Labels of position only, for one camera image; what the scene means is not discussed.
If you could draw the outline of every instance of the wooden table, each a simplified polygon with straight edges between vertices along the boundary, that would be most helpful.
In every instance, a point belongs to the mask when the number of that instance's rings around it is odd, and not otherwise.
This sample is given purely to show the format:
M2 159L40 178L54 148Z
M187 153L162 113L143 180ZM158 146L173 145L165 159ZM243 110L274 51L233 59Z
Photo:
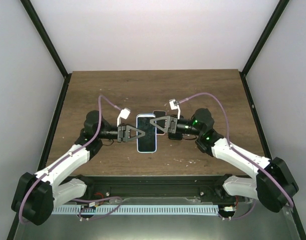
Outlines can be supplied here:
M141 70L73 72L47 164L63 155L78 138L86 114L97 110L97 98L106 96L132 112L126 121L133 126L136 115L154 110L170 110L169 100L181 100L195 93L209 92L222 102L230 124L233 143L263 155L239 73L221 70ZM198 108L208 108L214 128L225 135L225 121L212 98L199 96L181 104L182 115L191 118ZM103 117L115 124L119 111L102 101ZM103 146L87 164L73 172L85 176L160 176L243 174L232 165L201 153L194 141L169 140L158 136L157 152L138 153L136 141Z

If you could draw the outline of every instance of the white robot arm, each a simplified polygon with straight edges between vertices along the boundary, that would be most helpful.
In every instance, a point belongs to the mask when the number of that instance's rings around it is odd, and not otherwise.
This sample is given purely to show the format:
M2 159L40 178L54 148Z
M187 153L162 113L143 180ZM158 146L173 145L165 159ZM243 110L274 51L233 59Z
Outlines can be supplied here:
M120 116L124 119L129 115L129 110L123 109ZM102 118L97 137L86 147L83 147L89 139L95 135L95 129L99 121L98 111L91 111L86 116L84 128L75 144L54 163L38 171L35 174L29 172L23 174L19 180L12 209L19 213L24 202L23 217L36 225L44 223L51 215L54 208L80 198L87 190L87 184L83 178L74 178L68 183L61 184L74 170L87 163L95 156L103 146L101 139L117 140L117 142L129 142L141 138L145 133L129 124L120 124L118 117L117 126L110 125ZM130 136L130 131L136 131L136 136ZM24 198L32 185L32 189L26 202Z
M180 112L179 102L176 100L170 100L170 106ZM157 124L160 120L165 121L165 127ZM218 191L222 194L221 197L230 195L257 199L272 212L279 212L298 192L298 186L282 159L261 157L229 142L213 129L214 119L206 108L198 109L191 119L184 119L178 114L154 118L150 123L168 133L169 137L173 134L198 136L195 143L202 153L224 160L249 176L225 175L221 190Z

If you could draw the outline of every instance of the gray metal surface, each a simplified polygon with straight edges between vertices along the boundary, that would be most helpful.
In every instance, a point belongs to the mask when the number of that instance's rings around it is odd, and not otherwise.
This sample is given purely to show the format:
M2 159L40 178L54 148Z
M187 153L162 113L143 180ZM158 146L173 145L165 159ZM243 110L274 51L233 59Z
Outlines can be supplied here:
M298 184L294 202L306 233L306 0L289 1L247 82L270 152Z
M105 215L118 205L102 205L95 210L85 206L84 215ZM53 210L54 215L77 215L84 206L62 205ZM217 216L217 205L121 205L112 215L198 215Z
M21 2L0 1L0 240L19 178L36 172L63 80Z
M239 205L239 214L245 206ZM297 240L294 229L283 212L274 214L257 204L248 217L230 222L216 216L176 215L115 215L80 222L74 215L52 215L41 226L21 226L16 240Z

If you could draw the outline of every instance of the white wall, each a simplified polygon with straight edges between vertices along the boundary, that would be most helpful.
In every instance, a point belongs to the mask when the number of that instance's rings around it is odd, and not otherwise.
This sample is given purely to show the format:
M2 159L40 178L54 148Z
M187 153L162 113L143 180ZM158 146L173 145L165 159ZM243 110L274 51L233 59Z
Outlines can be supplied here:
M32 0L68 72L242 70L278 0Z
M0 240L20 176L37 169L62 84L20 1L0 1Z
M306 232L306 0L289 2L247 81L272 155L299 185L294 201Z

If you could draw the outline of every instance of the smartphone screen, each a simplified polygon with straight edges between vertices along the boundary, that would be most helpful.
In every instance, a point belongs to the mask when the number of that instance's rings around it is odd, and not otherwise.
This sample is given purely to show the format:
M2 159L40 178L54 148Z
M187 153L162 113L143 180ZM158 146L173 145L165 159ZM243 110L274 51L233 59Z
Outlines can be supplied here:
M139 153L154 153L157 150L156 127L149 123L154 118L154 114L139 114L136 117L136 128L145 132L145 136L137 139Z
M158 118L160 118L161 116L164 117L166 116L166 112L165 111L154 111L153 114ZM165 120L158 120L156 121L156 124L159 125L160 127L164 128L165 127ZM160 129L157 129L157 134L158 135L164 135L165 133L160 130Z

